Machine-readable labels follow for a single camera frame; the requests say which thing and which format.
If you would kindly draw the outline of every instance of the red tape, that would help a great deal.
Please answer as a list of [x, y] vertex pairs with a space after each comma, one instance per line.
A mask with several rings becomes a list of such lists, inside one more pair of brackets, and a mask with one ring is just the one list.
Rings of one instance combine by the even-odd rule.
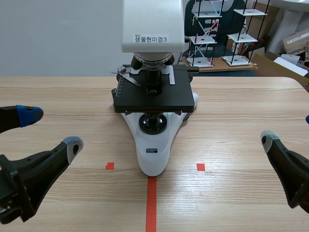
[[107, 163], [107, 165], [105, 166], [105, 170], [114, 170], [114, 163]]
[[197, 170], [204, 172], [205, 171], [205, 164], [204, 163], [197, 163]]
[[156, 232], [156, 177], [148, 177], [146, 232]]

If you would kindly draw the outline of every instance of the shelf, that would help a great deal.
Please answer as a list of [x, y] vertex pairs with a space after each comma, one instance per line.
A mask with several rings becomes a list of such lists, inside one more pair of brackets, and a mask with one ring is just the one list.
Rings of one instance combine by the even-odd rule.
[[234, 11], [242, 16], [258, 16], [258, 15], [267, 15], [264, 12], [258, 11], [256, 9], [246, 9], [243, 14], [243, 9], [234, 9]]
[[251, 62], [249, 63], [249, 61], [246, 60], [243, 56], [234, 56], [233, 63], [231, 64], [232, 57], [233, 56], [225, 56], [225, 57], [222, 57], [222, 59], [224, 59], [224, 61], [229, 66], [243, 66], [243, 65], [250, 65], [250, 64], [252, 64]]
[[257, 42], [257, 40], [255, 38], [253, 38], [252, 36], [248, 35], [248, 34], [241, 34], [238, 39], [238, 35], [239, 33], [236, 34], [232, 34], [232, 35], [227, 35], [229, 38], [231, 38], [232, 40], [234, 40], [237, 43], [253, 43], [253, 42]]
[[222, 16], [220, 16], [218, 13], [216, 12], [200, 12], [199, 16], [198, 16], [198, 12], [192, 12], [194, 14], [194, 16], [196, 16], [197, 18], [221, 18]]
[[208, 36], [208, 35], [198, 36], [196, 43], [195, 43], [195, 36], [190, 36], [190, 39], [191, 39], [191, 41], [194, 45], [197, 45], [197, 44], [216, 44], [217, 43], [211, 36]]
[[[187, 59], [190, 66], [192, 66], [192, 62], [193, 62], [193, 58], [188, 58]], [[199, 67], [199, 68], [211, 68], [213, 67], [213, 65], [211, 65], [211, 62], [204, 57], [196, 57], [194, 58], [194, 65], [195, 67]]]

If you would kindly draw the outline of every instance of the wooden table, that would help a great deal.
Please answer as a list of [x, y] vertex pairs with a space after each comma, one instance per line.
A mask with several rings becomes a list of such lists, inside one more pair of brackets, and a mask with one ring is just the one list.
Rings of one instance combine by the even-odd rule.
[[[36, 105], [44, 118], [0, 135], [11, 160], [80, 136], [84, 149], [46, 195], [37, 215], [4, 232], [144, 232], [147, 177], [109, 77], [4, 77], [0, 105]], [[200, 100], [157, 177], [158, 232], [308, 232], [309, 215], [289, 208], [260, 142], [272, 130], [309, 158], [309, 95], [293, 79], [199, 77]], [[115, 169], [104, 170], [108, 162]], [[204, 163], [205, 172], [197, 171]]]

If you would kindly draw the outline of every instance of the wall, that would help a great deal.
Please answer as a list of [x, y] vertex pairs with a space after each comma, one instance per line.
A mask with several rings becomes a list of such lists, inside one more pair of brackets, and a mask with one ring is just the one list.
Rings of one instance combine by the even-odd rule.
[[0, 76], [111, 75], [132, 59], [121, 12], [121, 0], [0, 0]]

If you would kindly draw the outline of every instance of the microscope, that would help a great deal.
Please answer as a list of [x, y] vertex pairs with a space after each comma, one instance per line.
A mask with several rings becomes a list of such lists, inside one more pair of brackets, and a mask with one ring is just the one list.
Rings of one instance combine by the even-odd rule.
[[185, 45], [182, 0], [123, 0], [122, 51], [134, 53], [118, 68], [112, 90], [116, 113], [127, 122], [141, 170], [160, 175], [173, 139], [197, 107], [189, 73], [196, 67], [172, 64]]

